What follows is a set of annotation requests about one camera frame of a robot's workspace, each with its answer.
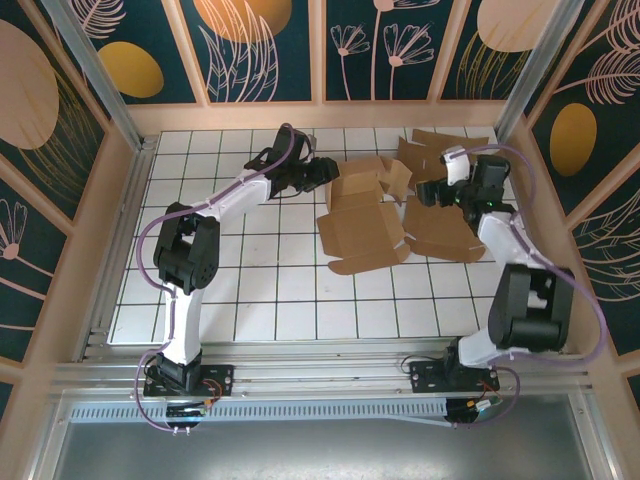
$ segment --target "white grid floor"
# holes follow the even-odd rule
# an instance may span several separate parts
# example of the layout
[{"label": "white grid floor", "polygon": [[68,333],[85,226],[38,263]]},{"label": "white grid floor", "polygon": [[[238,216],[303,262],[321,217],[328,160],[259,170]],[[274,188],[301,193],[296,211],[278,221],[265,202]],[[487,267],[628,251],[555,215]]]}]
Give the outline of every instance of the white grid floor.
[{"label": "white grid floor", "polygon": [[[413,128],[315,129],[317,155],[345,161],[395,156]],[[489,136],[490,127],[436,128]],[[229,184],[244,163],[270,146],[275,130],[164,132],[140,212],[137,235],[177,199],[184,204]],[[513,200],[507,185],[505,199]],[[402,265],[353,276],[327,267],[315,218],[327,213],[324,189],[266,205],[222,226],[220,269],[204,295],[203,342],[438,337],[466,335],[486,323],[500,272],[487,253],[475,264],[411,255]],[[398,207],[400,214],[404,206]],[[144,264],[152,267],[151,232]],[[142,279],[133,244],[110,342],[162,341],[164,298]]]}]

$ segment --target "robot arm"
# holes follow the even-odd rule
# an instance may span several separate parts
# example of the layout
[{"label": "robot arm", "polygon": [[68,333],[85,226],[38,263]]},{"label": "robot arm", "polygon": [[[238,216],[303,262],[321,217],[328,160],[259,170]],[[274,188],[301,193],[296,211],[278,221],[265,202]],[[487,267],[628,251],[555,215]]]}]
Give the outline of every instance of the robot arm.
[{"label": "robot arm", "polygon": [[502,276],[488,327],[456,341],[445,363],[484,369],[513,352],[559,351],[567,338],[573,289],[534,260],[532,253],[542,255],[519,218],[513,226],[524,242],[516,238],[511,225],[515,210],[502,202],[508,161],[480,155],[471,166],[462,152],[461,147],[447,150],[442,158],[447,178],[417,184],[416,194],[426,206],[458,205],[502,268]]},{"label": "robot arm", "polygon": [[199,204],[187,206],[172,204],[167,213],[189,210],[197,205],[210,205],[198,213],[163,222],[153,261],[159,269],[163,284],[175,295],[175,321],[173,338],[169,338],[172,294],[166,295],[165,344],[156,356],[157,372],[171,387],[186,393],[200,383],[202,356],[199,324],[202,297],[218,270],[220,251],[220,226],[230,219],[249,212],[252,208],[288,187],[297,192],[310,192],[316,187],[337,178],[337,164],[329,158],[301,158],[305,143],[312,151],[309,138],[294,130],[294,148],[288,158],[267,173],[249,175],[273,165],[287,151],[291,140],[288,128],[281,128],[272,148],[263,150],[244,166],[236,178],[241,186],[211,203],[215,194]]}]

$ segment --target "mounting plate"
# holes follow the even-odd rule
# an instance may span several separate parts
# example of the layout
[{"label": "mounting plate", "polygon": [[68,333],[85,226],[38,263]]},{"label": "mounting plate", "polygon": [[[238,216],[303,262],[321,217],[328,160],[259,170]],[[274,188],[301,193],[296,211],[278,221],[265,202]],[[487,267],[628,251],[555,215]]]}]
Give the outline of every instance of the mounting plate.
[{"label": "mounting plate", "polygon": [[491,377],[491,370],[465,368],[458,371],[456,382],[452,383],[446,375],[444,362],[419,361],[409,363],[411,388],[413,393],[483,392],[485,382],[494,390],[500,389],[498,376]]},{"label": "mounting plate", "polygon": [[[222,396],[231,395],[233,387],[233,365],[201,365],[201,378],[213,379],[222,388]],[[182,389],[173,388],[169,383],[163,382],[155,365],[147,370],[147,380],[144,384],[143,395],[145,397],[211,397],[211,391],[205,384],[200,383],[193,392],[187,393]]]}]

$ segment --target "cardboard box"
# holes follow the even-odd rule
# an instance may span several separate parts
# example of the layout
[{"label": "cardboard box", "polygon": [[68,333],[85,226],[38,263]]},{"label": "cardboard box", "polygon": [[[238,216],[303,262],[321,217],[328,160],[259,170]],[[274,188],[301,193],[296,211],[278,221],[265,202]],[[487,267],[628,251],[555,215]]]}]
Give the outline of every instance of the cardboard box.
[{"label": "cardboard box", "polygon": [[[456,145],[471,148],[486,145],[489,138],[464,138],[414,130],[412,144],[400,139],[398,159],[413,175],[409,185],[417,182],[439,180],[447,176],[447,169],[440,163],[443,151]],[[405,242],[417,255],[442,258],[454,262],[472,263],[480,260],[485,247],[475,237],[462,218],[458,206],[425,207],[417,197],[409,197],[404,216]]]},{"label": "cardboard box", "polygon": [[410,253],[393,203],[402,203],[411,171],[398,160],[369,157],[339,164],[340,177],[326,186],[328,215],[318,218],[324,253],[338,275],[351,275],[404,262]]}]

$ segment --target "perforated metal strip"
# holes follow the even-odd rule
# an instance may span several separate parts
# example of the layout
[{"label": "perforated metal strip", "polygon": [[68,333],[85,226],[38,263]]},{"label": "perforated metal strip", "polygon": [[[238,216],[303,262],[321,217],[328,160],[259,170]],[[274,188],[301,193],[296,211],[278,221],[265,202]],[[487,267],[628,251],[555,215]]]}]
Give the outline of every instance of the perforated metal strip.
[{"label": "perforated metal strip", "polygon": [[[154,420],[164,419],[165,404],[157,402],[145,407]],[[388,417],[442,417],[446,415],[446,399],[419,398],[398,400],[340,401],[220,401],[203,421],[277,421],[337,420]],[[143,422],[135,404],[78,404],[71,410],[73,423]]]}]

